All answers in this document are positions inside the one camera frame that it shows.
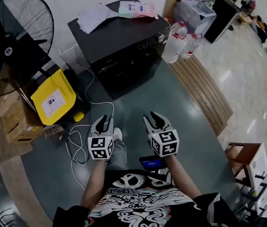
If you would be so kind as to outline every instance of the plastic bottle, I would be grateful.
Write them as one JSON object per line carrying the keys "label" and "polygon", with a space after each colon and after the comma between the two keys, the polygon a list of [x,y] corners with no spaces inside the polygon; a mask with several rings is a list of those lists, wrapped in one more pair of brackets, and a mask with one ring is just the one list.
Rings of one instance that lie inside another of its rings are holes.
{"label": "plastic bottle", "polygon": [[175,63],[178,55],[184,46],[184,39],[187,35],[187,28],[184,22],[174,23],[170,29],[169,36],[162,54],[167,63]]}
{"label": "plastic bottle", "polygon": [[199,42],[202,39],[201,34],[192,34],[192,35],[187,35],[185,40],[184,40],[184,46],[182,47],[182,50],[180,51],[180,56],[183,59],[189,59],[196,48],[199,46]]}

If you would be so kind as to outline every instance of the power cord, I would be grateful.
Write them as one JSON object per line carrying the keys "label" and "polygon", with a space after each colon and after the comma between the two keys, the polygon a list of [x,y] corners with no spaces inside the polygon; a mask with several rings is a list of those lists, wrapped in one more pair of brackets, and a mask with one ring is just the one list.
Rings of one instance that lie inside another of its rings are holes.
{"label": "power cord", "polygon": [[168,180],[167,180],[168,174],[170,175],[170,184],[172,184],[172,176],[171,176],[171,172],[169,170],[165,174],[165,176],[166,176],[166,182],[168,183]]}
{"label": "power cord", "polygon": [[[76,57],[76,53],[75,53],[75,46],[73,47],[73,56],[74,56],[74,58],[75,58],[76,63],[77,63],[78,65],[82,66],[82,65],[77,61],[77,57]],[[93,76],[93,79],[92,79],[91,83],[87,86],[87,88],[85,89],[85,92],[84,92],[84,95],[85,95],[87,101],[89,101],[89,103],[94,104],[94,105],[99,105],[99,104],[111,104],[112,107],[113,107],[112,116],[114,116],[115,107],[114,107],[114,104],[113,104],[112,102],[94,103],[94,102],[91,102],[91,101],[88,99],[88,97],[87,97],[87,95],[86,95],[86,92],[87,92],[87,89],[90,87],[90,85],[94,82],[94,80],[95,80],[95,74],[94,74],[91,70],[89,70],[88,68],[86,68],[86,67],[84,67],[84,66],[82,66],[82,67],[85,68],[86,70],[88,70],[88,71],[92,74],[92,76]],[[77,151],[75,152],[74,155],[72,155],[72,153],[71,153],[71,149],[70,149],[69,145],[67,144],[67,141],[65,141],[65,146],[66,146],[67,153],[68,153],[68,155],[69,155],[70,158],[71,158],[71,170],[72,170],[73,176],[74,176],[74,178],[76,179],[76,181],[80,184],[80,186],[85,190],[85,187],[84,187],[84,186],[82,185],[82,183],[77,179],[76,174],[75,174],[75,171],[74,171],[74,169],[73,169],[73,165],[72,165],[72,163],[75,162],[75,163],[77,163],[77,164],[79,164],[79,165],[81,165],[81,166],[84,166],[84,165],[86,165],[86,163],[87,163],[87,161],[88,161],[88,159],[89,159],[89,156],[87,157],[86,152],[85,152],[85,150],[84,150],[84,148],[83,148],[83,141],[82,141],[82,137],[81,137],[80,132],[79,132],[78,130],[72,131],[75,127],[81,127],[81,126],[88,126],[88,127],[89,127],[89,130],[88,130],[87,135],[86,135],[86,138],[85,138],[85,145],[87,146],[87,138],[88,138],[88,135],[89,135],[89,132],[90,132],[90,129],[91,129],[91,124],[78,124],[78,125],[75,125],[75,126],[72,127],[72,129],[71,129],[71,131],[70,131],[70,133],[69,133],[69,136],[68,136],[68,140],[69,140],[74,146],[78,147],[78,149],[77,149]],[[75,144],[75,143],[71,140],[71,138],[70,138],[70,136],[71,136],[73,133],[76,133],[76,132],[79,134],[79,137],[80,137],[80,141],[81,141],[81,145],[80,145],[80,146],[77,145],[77,144]],[[78,153],[80,150],[83,150],[83,152],[84,152],[84,155],[85,155],[85,161],[84,161],[84,162],[79,162],[78,160],[75,159],[77,153]]]}

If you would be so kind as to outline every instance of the paper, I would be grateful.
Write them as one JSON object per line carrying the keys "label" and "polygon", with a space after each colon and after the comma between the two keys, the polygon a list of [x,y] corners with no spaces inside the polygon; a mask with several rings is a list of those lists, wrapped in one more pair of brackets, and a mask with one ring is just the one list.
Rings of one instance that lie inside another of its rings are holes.
{"label": "paper", "polygon": [[98,4],[82,11],[78,16],[77,23],[80,25],[81,30],[89,34],[106,19],[117,17],[118,15],[117,12],[110,10],[107,6]]}
{"label": "paper", "polygon": [[65,100],[59,89],[55,90],[47,99],[42,102],[42,108],[47,118],[65,104]]}
{"label": "paper", "polygon": [[31,127],[31,126],[26,127],[25,131],[31,131],[33,128],[34,128],[34,127]]}

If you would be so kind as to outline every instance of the white sneaker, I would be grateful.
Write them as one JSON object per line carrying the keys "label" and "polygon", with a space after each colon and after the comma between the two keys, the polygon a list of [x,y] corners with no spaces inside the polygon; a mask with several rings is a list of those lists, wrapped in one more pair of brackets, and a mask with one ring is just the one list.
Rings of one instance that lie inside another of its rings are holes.
{"label": "white sneaker", "polygon": [[119,128],[114,128],[113,140],[119,139],[122,141],[122,132]]}

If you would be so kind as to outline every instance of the white label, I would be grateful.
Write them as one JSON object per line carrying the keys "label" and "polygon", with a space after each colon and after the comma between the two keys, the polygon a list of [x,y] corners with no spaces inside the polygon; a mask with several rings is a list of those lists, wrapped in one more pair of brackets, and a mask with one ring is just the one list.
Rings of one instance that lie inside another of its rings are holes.
{"label": "white label", "polygon": [[26,127],[25,131],[31,131],[33,128],[34,128],[34,127],[31,127],[31,126]]}
{"label": "white label", "polygon": [[131,12],[144,12],[144,13],[149,13],[149,5],[144,4],[144,3],[138,3],[138,2],[129,2],[128,3],[128,8],[129,11]]}
{"label": "white label", "polygon": [[5,54],[6,56],[10,56],[10,55],[12,54],[12,48],[11,48],[11,47],[6,48],[4,54]]}
{"label": "white label", "polygon": [[65,104],[65,100],[59,89],[55,90],[44,102],[42,108],[47,118]]}

